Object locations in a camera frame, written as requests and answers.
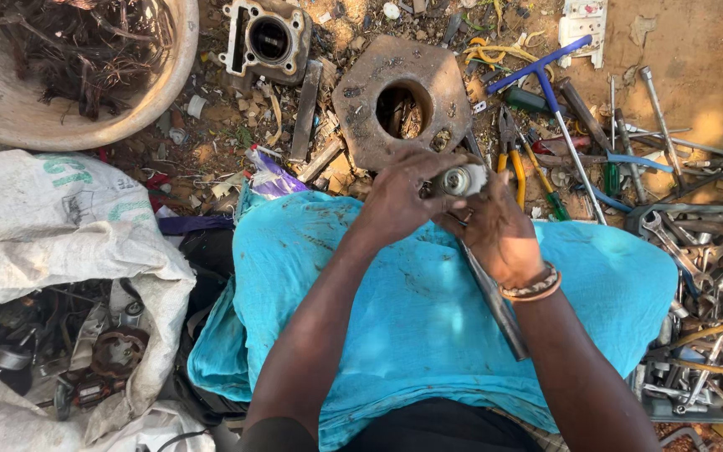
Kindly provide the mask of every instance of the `cylinder bore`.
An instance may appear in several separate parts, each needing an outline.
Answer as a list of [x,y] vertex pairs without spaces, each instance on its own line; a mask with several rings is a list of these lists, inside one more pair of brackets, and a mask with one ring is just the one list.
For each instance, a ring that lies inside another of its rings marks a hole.
[[397,139],[417,138],[429,125],[431,95],[414,80],[397,80],[378,95],[375,116],[389,135]]
[[291,51],[289,31],[277,18],[259,18],[252,24],[249,35],[250,48],[256,57],[265,63],[277,64]]

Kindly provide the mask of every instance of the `turquoise cloth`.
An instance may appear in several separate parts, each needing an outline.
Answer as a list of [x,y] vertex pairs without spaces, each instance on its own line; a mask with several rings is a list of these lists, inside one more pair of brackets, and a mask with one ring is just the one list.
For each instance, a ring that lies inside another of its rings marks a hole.
[[[250,400],[272,344],[361,205],[308,191],[244,214],[233,241],[236,293],[229,285],[189,357],[196,385]],[[672,259],[606,226],[566,221],[535,230],[588,334],[627,376],[668,312],[677,287]],[[380,251],[361,283],[320,414],[321,450],[429,397],[497,406],[557,431],[531,361],[515,362],[452,235],[425,224]]]

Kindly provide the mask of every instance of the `rusty metal plate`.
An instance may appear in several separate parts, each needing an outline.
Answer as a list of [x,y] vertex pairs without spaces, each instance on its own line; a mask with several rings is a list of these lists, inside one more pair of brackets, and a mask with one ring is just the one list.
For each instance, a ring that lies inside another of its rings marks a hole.
[[[420,134],[410,140],[388,134],[376,117],[387,87],[405,87],[422,111]],[[357,167],[378,171],[393,149],[407,142],[431,149],[437,133],[450,134],[440,152],[451,152],[472,123],[462,75],[454,54],[441,47],[380,35],[333,90],[333,107]]]

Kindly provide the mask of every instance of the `bracelet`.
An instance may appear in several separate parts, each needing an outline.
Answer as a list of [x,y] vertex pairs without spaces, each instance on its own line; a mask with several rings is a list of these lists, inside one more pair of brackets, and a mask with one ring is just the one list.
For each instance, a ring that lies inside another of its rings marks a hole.
[[533,302],[556,292],[562,283],[562,272],[557,270],[551,262],[543,261],[543,263],[551,269],[551,274],[543,281],[521,289],[504,289],[499,285],[498,292],[502,297],[513,302]]

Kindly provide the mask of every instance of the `pliers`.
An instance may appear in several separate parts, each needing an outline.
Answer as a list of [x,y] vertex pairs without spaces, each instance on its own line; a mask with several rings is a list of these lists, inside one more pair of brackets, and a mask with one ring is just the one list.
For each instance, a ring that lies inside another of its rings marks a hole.
[[498,138],[498,144],[500,146],[500,152],[498,153],[498,172],[507,168],[508,154],[509,159],[512,160],[513,166],[515,167],[515,176],[517,177],[517,195],[515,198],[517,204],[520,206],[520,210],[523,210],[524,199],[526,197],[526,173],[523,171],[523,163],[520,161],[520,155],[518,154],[515,120],[509,112],[506,103],[501,104],[501,109],[498,112],[498,131],[500,132]]

